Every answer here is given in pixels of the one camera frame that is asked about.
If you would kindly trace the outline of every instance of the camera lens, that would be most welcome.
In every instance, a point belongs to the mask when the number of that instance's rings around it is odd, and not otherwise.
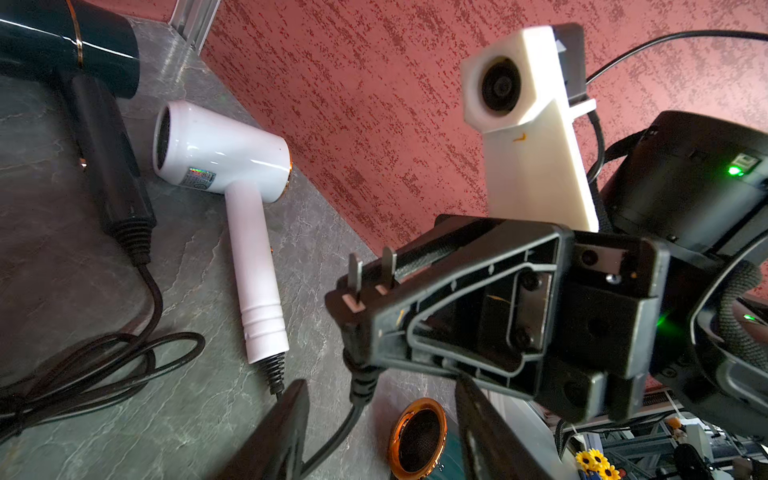
[[[493,111],[508,113],[520,98],[520,71],[509,58],[496,61],[482,79],[482,99]]]

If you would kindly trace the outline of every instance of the orange copper ring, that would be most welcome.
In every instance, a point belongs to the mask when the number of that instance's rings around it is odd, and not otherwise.
[[[423,468],[417,472],[407,472],[402,467],[402,465],[400,465],[400,437],[402,436],[406,425],[408,425],[408,422],[411,421],[414,415],[423,410],[432,410],[437,415],[437,418],[440,422],[440,440],[438,442],[438,447],[435,449],[435,452],[432,454],[429,462],[427,462]],[[435,400],[428,399],[426,397],[416,400],[402,413],[397,423],[395,424],[395,428],[392,430],[392,436],[389,438],[388,457],[389,468],[392,470],[392,473],[399,480],[419,480],[432,473],[432,470],[437,467],[440,461],[440,455],[442,455],[443,450],[445,450],[445,440],[447,436],[448,421],[445,418],[445,410],[442,409],[440,404]]]
[[[78,14],[74,12],[74,5],[71,0],[66,0],[69,7],[69,15],[72,17],[72,26],[74,27],[74,45],[78,48],[78,67],[83,68],[83,38],[80,35],[80,22]]]
[[[277,198],[277,200],[283,198],[283,195],[286,194],[288,191],[288,184],[290,184],[290,179],[293,176],[293,155],[291,155],[290,150],[288,150],[288,178],[286,179],[286,186],[283,188],[283,191],[280,192],[280,196]]]

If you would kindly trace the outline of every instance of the hair dryer handle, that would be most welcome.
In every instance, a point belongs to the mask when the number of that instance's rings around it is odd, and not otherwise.
[[[257,183],[235,180],[224,192],[248,363],[288,351],[270,239]]]

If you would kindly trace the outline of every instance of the black hair dryer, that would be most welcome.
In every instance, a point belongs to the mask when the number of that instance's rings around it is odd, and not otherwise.
[[[131,98],[139,52],[122,16],[78,0],[0,2],[0,74],[47,81],[69,112],[101,228],[149,263],[156,224],[115,96]]]

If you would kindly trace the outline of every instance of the power cord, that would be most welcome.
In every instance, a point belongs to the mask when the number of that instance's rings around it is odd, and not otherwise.
[[[603,127],[600,125],[600,117],[598,117],[598,113],[592,110],[587,113],[587,117],[592,123],[594,136],[598,141],[598,158],[587,172],[587,183],[591,184],[598,179],[600,172],[603,170],[603,165],[605,165],[605,137],[603,137]]]
[[[351,433],[355,428],[357,421],[360,420],[362,411],[373,400],[373,394],[376,392],[376,385],[379,381],[379,375],[385,370],[384,368],[360,365],[356,363],[347,349],[343,352],[344,365],[352,373],[352,382],[349,386],[349,401],[352,403],[352,408],[349,414],[346,416],[341,426],[336,430],[336,433],[331,436],[325,445],[320,447],[320,450],[312,455],[312,458],[307,460],[301,467],[300,479],[304,480],[312,473],[315,468],[323,463],[326,458],[339,448],[341,442]]]
[[[696,38],[696,37],[744,38],[747,40],[768,41],[768,34],[761,33],[758,31],[738,31],[738,30],[679,31],[678,33],[664,35],[662,37],[654,38],[653,40],[646,41],[642,45],[638,45],[637,47],[632,48],[629,51],[626,51],[625,53],[609,61],[607,64],[600,67],[595,73],[587,77],[586,84],[589,85],[592,81],[594,81],[597,77],[599,77],[606,71],[615,67],[616,65],[628,59],[629,57],[632,57],[640,53],[646,48],[650,48],[650,47],[653,47],[654,45],[662,44],[666,41],[677,40],[678,38]],[[603,137],[603,129],[600,126],[600,118],[598,117],[598,114],[595,113],[595,111],[589,112],[588,116],[589,116],[589,121],[592,123],[592,127],[594,129],[594,136],[597,138],[597,141],[598,141],[598,159],[594,162],[594,164],[592,165],[592,167],[589,169],[587,173],[587,182],[591,184],[592,182],[597,180],[598,175],[600,175],[600,172],[602,171],[603,165],[605,164],[606,160],[605,160],[605,139]]]
[[[746,40],[768,41],[768,33],[761,33],[759,31],[741,31],[741,30],[679,31],[678,33],[671,33],[669,35],[664,35],[662,37],[654,38],[653,40],[646,41],[642,45],[638,45],[637,47],[632,48],[629,51],[626,51],[625,53],[609,61],[607,64],[600,67],[595,73],[587,77],[586,83],[587,85],[589,85],[590,83],[592,83],[592,81],[594,81],[595,78],[599,77],[600,75],[610,70],[611,68],[615,67],[622,61],[628,59],[629,57],[640,53],[646,48],[650,48],[650,47],[653,47],[654,45],[662,44],[666,41],[677,40],[678,38],[696,38],[696,37],[744,38]]]
[[[128,253],[152,295],[154,309],[147,326],[138,335],[109,333],[89,342],[60,361],[24,395],[1,397],[0,445],[30,427],[86,415],[124,402],[138,394],[152,379],[186,365],[203,352],[205,338],[195,332],[171,333],[149,340],[163,314],[162,292],[146,265],[149,263],[149,235],[151,228],[144,233],[133,228],[132,233],[113,234]],[[172,362],[156,366],[154,349],[181,340],[195,342],[194,348]],[[120,344],[125,346],[114,351]],[[98,386],[107,377],[140,357],[144,357],[140,368],[127,378]]]

